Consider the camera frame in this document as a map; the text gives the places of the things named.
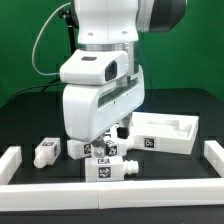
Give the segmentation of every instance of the white open box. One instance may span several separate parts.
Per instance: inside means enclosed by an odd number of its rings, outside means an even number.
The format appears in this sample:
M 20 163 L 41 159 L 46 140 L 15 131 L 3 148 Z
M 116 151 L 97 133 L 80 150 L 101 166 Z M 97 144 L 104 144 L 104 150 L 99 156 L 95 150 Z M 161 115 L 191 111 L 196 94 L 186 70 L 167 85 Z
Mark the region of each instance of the white open box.
M 133 112 L 129 132 L 136 149 L 191 154 L 198 120 L 197 116 Z

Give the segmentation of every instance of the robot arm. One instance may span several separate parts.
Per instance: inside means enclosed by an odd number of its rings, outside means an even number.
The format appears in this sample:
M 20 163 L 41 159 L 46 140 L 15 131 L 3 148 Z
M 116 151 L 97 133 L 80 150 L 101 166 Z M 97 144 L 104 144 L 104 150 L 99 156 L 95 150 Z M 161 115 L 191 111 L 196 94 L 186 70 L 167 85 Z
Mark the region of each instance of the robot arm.
M 61 67 L 66 132 L 92 142 L 144 100 L 137 31 L 165 32 L 186 0 L 72 0 L 80 50 Z

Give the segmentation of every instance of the cable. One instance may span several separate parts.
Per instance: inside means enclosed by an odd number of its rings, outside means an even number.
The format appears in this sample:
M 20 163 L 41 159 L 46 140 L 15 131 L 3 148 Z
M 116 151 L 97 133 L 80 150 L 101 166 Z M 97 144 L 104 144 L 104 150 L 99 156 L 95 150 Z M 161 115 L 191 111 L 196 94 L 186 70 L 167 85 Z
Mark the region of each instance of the cable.
M 137 11 L 137 15 L 136 15 L 136 22 L 138 21 L 138 17 L 141 11 L 141 5 L 142 5 L 142 1 L 138 0 L 138 11 Z
M 139 49 L 139 52 L 140 52 L 143 64 L 145 66 L 146 72 L 148 73 L 148 77 L 149 77 L 149 82 L 150 82 L 151 88 L 154 89 L 153 82 L 152 82 L 152 77 L 151 77 L 151 74 L 150 74 L 150 71 L 149 71 L 149 65 L 148 65 L 148 63 L 145 60 L 144 53 L 142 51 L 140 42 L 138 43 L 138 49 Z
M 62 6 L 60 6 L 59 8 L 57 8 L 52 14 L 51 16 L 48 18 L 48 20 L 45 22 L 45 24 L 43 25 L 42 29 L 40 30 L 40 33 L 38 34 L 37 36 L 37 39 L 36 39 L 36 42 L 33 46 L 33 51 L 32 51 L 32 65 L 33 65 L 33 68 L 34 70 L 36 70 L 37 73 L 39 73 L 40 75 L 44 75 L 44 76 L 52 76 L 52 75 L 59 75 L 59 73 L 42 73 L 40 72 L 37 67 L 36 67 L 36 64 L 35 64 L 35 53 L 36 53 L 36 48 L 37 48 L 37 45 L 40 41 L 40 38 L 45 30 L 45 28 L 47 27 L 48 23 L 51 21 L 51 19 L 54 17 L 55 14 L 58 13 L 58 11 L 60 11 L 62 8 L 66 7 L 66 6 L 69 6 L 71 3 L 66 3 Z
M 54 83 L 59 82 L 59 81 L 61 81 L 59 78 L 50 81 L 50 82 L 49 82 L 49 83 L 48 83 L 48 84 L 41 90 L 41 93 L 44 93 L 44 92 L 50 87 L 49 85 L 54 84 Z
M 25 92 L 25 91 L 28 91 L 28 90 L 31 90 L 31 89 L 38 89 L 38 88 L 48 88 L 48 87 L 51 87 L 51 86 L 62 86 L 62 85 L 66 85 L 65 83 L 58 83 L 58 84 L 48 84 L 48 85 L 40 85 L 40 86 L 31 86 L 31 87 L 28 87 L 28 88 L 25 88 L 25 89 L 21 89 L 19 90 L 18 92 L 14 93 L 9 99 L 7 102 L 11 101 L 13 98 L 15 98 L 17 95 L 19 95 L 20 93 L 22 92 Z

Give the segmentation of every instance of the black tabletop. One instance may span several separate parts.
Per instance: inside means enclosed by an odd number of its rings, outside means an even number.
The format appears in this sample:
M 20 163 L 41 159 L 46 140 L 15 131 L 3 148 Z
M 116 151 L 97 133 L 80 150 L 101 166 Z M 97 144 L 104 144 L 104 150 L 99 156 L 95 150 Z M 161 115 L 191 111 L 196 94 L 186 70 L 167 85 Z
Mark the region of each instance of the black tabletop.
M 148 90 L 144 112 L 199 116 L 191 155 L 131 150 L 126 158 L 139 162 L 139 173 L 126 180 L 219 177 L 203 157 L 205 140 L 224 145 L 224 103 L 204 90 Z M 62 152 L 53 166 L 36 169 L 34 149 L 44 137 L 60 137 Z M 67 155 L 62 93 L 27 93 L 0 109 L 0 153 L 22 147 L 23 163 L 9 184 L 84 182 L 84 160 Z M 2 223 L 222 223 L 224 205 L 107 210 L 2 212 Z

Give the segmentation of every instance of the white block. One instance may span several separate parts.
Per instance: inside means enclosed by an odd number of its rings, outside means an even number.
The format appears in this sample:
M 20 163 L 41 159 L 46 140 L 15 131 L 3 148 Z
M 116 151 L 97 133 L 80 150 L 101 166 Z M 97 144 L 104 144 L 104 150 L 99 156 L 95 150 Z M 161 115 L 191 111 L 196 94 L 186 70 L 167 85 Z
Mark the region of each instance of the white block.
M 39 169 L 46 165 L 53 165 L 60 153 L 60 138 L 44 138 L 35 149 L 35 159 L 33 163 Z
M 0 185 L 9 183 L 21 162 L 21 147 L 9 147 L 0 159 Z
M 0 211 L 224 204 L 224 179 L 0 186 Z
M 0 186 L 0 211 L 97 209 L 100 188 L 94 183 Z
M 93 146 L 90 143 L 69 140 L 67 141 L 67 150 L 68 155 L 76 160 L 91 156 L 91 152 L 93 152 Z
M 205 141 L 204 156 L 217 173 L 224 177 L 224 148 L 217 141 Z
M 99 208 L 224 204 L 224 179 L 110 183 L 99 191 Z
M 86 182 L 121 181 L 138 170 L 138 162 L 123 161 L 121 156 L 85 159 Z
M 107 145 L 106 154 L 108 156 L 125 156 L 127 151 L 132 149 L 134 141 L 131 137 L 127 139 L 104 137 L 104 142 Z

